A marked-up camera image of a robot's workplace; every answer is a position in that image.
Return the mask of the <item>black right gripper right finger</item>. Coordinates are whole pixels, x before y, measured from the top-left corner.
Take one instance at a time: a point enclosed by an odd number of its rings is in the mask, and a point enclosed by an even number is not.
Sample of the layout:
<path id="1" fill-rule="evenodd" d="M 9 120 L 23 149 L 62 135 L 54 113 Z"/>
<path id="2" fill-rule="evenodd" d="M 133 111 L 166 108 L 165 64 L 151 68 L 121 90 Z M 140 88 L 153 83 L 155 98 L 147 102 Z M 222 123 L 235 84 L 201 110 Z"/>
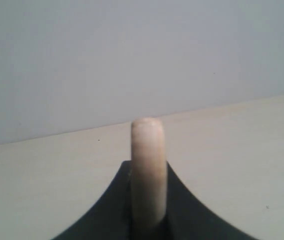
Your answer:
<path id="1" fill-rule="evenodd" d="M 204 205 L 167 163 L 166 214 L 161 240 L 254 240 Z"/>

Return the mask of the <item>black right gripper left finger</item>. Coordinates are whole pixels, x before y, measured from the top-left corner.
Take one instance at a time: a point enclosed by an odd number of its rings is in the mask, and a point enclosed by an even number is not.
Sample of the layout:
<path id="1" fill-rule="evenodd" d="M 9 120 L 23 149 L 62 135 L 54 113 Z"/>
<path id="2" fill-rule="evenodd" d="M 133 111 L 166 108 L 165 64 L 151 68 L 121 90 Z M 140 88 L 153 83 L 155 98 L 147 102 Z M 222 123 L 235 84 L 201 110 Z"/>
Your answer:
<path id="1" fill-rule="evenodd" d="M 98 201 L 55 240 L 129 240 L 130 162 L 124 161 Z"/>

